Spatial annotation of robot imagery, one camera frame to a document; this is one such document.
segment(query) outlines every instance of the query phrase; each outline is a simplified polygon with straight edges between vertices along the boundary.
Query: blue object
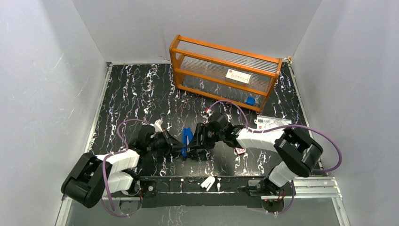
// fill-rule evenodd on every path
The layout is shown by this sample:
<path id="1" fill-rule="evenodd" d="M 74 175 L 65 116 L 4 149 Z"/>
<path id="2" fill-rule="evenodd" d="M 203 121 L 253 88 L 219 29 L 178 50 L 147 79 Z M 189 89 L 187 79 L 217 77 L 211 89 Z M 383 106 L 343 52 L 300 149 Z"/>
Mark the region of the blue object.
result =
<path id="1" fill-rule="evenodd" d="M 253 106 L 255 104 L 255 99 L 253 97 L 248 97 L 247 101 L 245 102 L 247 105 Z"/>
<path id="2" fill-rule="evenodd" d="M 182 156 L 184 158 L 187 158 L 187 145 L 191 142 L 192 140 L 192 132 L 191 132 L 191 128 L 183 128 L 183 144 L 186 145 L 186 147 L 182 148 Z"/>

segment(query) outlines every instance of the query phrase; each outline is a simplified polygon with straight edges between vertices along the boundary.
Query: label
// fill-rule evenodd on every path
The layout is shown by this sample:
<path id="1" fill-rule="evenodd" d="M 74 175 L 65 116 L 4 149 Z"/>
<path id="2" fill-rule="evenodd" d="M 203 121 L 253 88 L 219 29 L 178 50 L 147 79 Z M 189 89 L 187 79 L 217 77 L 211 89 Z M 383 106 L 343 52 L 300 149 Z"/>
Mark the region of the label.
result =
<path id="1" fill-rule="evenodd" d="M 225 79 L 229 82 L 239 84 L 242 86 L 247 86 L 249 84 L 249 79 L 251 78 L 250 74 L 245 74 L 242 72 L 238 72 L 232 69 L 227 71 Z"/>

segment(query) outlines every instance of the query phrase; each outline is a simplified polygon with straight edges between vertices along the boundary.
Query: white wall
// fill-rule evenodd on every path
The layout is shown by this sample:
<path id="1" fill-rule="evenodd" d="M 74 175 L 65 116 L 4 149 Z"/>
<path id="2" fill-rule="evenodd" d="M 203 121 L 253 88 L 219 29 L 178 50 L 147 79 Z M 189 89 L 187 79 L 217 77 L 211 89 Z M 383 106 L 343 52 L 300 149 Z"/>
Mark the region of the white wall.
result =
<path id="1" fill-rule="evenodd" d="M 73 0 L 106 61 L 163 62 L 177 34 L 292 56 L 321 0 Z"/>
<path id="2" fill-rule="evenodd" d="M 54 225 L 106 63 L 70 0 L 0 0 L 1 225 Z"/>
<path id="3" fill-rule="evenodd" d="M 398 225 L 398 14 L 397 0 L 323 0 L 293 58 L 310 125 L 343 150 L 332 174 L 354 226 Z"/>

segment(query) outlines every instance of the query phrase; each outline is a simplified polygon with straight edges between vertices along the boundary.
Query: orange wooden frame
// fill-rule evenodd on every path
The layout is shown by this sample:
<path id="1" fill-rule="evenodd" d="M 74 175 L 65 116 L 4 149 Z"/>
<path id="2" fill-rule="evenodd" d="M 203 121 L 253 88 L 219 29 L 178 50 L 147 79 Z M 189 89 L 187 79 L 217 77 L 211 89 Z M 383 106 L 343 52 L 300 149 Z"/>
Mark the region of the orange wooden frame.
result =
<path id="1" fill-rule="evenodd" d="M 214 49 L 226 51 L 226 52 L 229 52 L 229 53 L 239 54 L 239 55 L 243 55 L 243 56 L 246 56 L 246 57 L 256 58 L 256 59 L 259 59 L 259 60 L 275 63 L 275 64 L 277 64 L 277 71 L 276 71 L 276 73 L 271 73 L 271 72 L 263 71 L 263 70 L 256 69 L 256 68 L 253 68 L 253 67 L 249 67 L 249 66 L 245 66 L 245 65 L 240 65 L 240 64 L 233 63 L 233 62 L 229 62 L 229 61 L 226 61 L 226 60 L 221 60 L 221 59 L 218 59 L 218 58 L 214 58 L 214 57 L 210 57 L 210 56 L 206 56 L 206 55 L 190 52 L 190 51 L 187 51 L 187 50 L 182 50 L 182 49 L 178 48 L 178 45 L 179 45 L 180 41 L 185 41 L 185 42 L 189 42 L 189 43 L 196 44 L 196 45 L 201 45 L 201 46 L 205 46 L 205 47 L 209 47 L 209 48 L 214 48 Z M 245 103 L 241 103 L 241 102 L 237 102 L 237 101 L 233 101 L 233 100 L 230 100 L 230 101 L 233 101 L 234 103 L 236 103 L 240 107 L 244 107 L 244 108 L 256 111 L 256 112 L 261 112 L 263 110 L 263 108 L 264 108 L 264 106 L 266 104 L 266 101 L 269 98 L 269 96 L 271 94 L 271 91 L 274 88 L 274 85 L 276 84 L 276 81 L 277 81 L 277 79 L 279 77 L 281 64 L 282 64 L 282 59 L 276 59 L 276 58 L 272 58 L 272 57 L 268 57 L 268 56 L 262 56 L 262 55 L 259 55 L 259 54 L 246 52 L 246 51 L 243 51 L 243 50 L 238 50 L 238 49 L 229 48 L 229 47 L 225 47 L 225 46 L 221 46 L 221 45 L 216 45 L 216 44 L 205 42 L 205 41 L 195 40 L 195 39 L 183 37 L 183 36 L 181 36 L 179 34 L 175 37 L 175 39 L 170 44 L 169 53 L 170 53 L 170 60 L 172 62 L 173 79 L 174 79 L 174 82 L 175 82 L 175 84 L 176 84 L 178 89 L 182 89 L 182 90 L 185 90 L 185 91 L 196 93 L 196 94 L 199 94 L 199 95 L 202 95 L 202 96 L 205 96 L 205 97 L 209 97 L 209 98 L 212 98 L 212 99 L 216 99 L 216 100 L 226 99 L 224 97 L 220 97 L 220 96 L 217 96 L 217 95 L 214 95 L 214 94 L 210 94 L 210 93 L 203 92 L 203 91 L 200 91 L 200 90 L 192 89 L 192 88 L 189 88 L 189 87 L 186 87 L 186 86 L 182 85 L 184 77 L 186 75 L 189 75 L 189 76 L 205 79 L 205 80 L 208 80 L 208 81 L 216 82 L 216 83 L 219 83 L 219 84 L 222 84 L 222 85 L 230 86 L 230 87 L 233 87 L 233 88 L 236 88 L 236 89 L 240 89 L 240 90 L 243 90 L 243 91 L 246 91 L 246 92 L 254 93 L 254 94 L 257 94 L 257 95 L 260 95 L 260 96 L 263 97 L 263 100 L 262 100 L 262 102 L 261 102 L 259 107 L 252 106 L 252 105 L 247 105 Z M 203 60 L 203 61 L 207 61 L 207 62 L 212 62 L 214 64 L 228 66 L 228 67 L 231 67 L 231 68 L 236 68 L 236 69 L 243 70 L 243 71 L 246 71 L 246 72 L 256 73 L 256 74 L 259 74 L 259 75 L 270 77 L 269 86 L 265 87 L 264 91 L 259 91 L 257 89 L 251 89 L 251 88 L 248 88 L 248 87 L 244 87 L 244 86 L 237 85 L 237 84 L 234 84 L 234 83 L 231 83 L 231 82 L 228 82 L 228 81 L 216 79 L 216 78 L 213 78 L 213 77 L 210 77 L 210 76 L 206 76 L 206 75 L 203 75 L 203 74 L 198 74 L 198 73 L 193 73 L 193 72 L 190 72 L 190 71 L 183 70 L 180 67 L 182 65 L 182 62 L 183 62 L 185 56 L 192 57 L 192 58 L 199 59 L 199 60 Z"/>

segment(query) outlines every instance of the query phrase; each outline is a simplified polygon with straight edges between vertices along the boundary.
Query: black marble surface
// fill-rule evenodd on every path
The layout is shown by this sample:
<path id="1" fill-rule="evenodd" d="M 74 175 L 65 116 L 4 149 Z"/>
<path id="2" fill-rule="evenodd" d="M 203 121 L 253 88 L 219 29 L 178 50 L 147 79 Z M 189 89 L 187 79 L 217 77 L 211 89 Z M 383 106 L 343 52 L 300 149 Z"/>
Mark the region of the black marble surface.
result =
<path id="1" fill-rule="evenodd" d="M 205 122 L 200 115 L 215 100 L 178 90 L 173 83 L 170 64 L 115 65 L 109 78 L 90 151 L 105 154 L 122 149 L 116 127 L 126 119 L 143 119 L 154 123 L 163 120 L 163 127 L 178 140 L 183 127 L 195 130 L 197 122 Z M 213 109 L 228 115 L 233 124 L 244 123 L 238 109 L 221 103 Z M 243 109 L 251 127 L 255 127 L 257 113 Z M 291 119 L 305 125 L 302 109 L 294 88 L 289 68 L 283 63 L 281 75 L 262 115 Z M 140 123 L 131 123 L 121 130 L 127 141 L 137 136 Z M 184 160 L 179 155 L 148 153 L 136 169 L 141 176 L 248 176 L 266 175 L 281 162 L 277 153 L 255 148 L 235 156 L 233 149 L 222 142 L 214 149 L 205 150 L 198 158 Z"/>

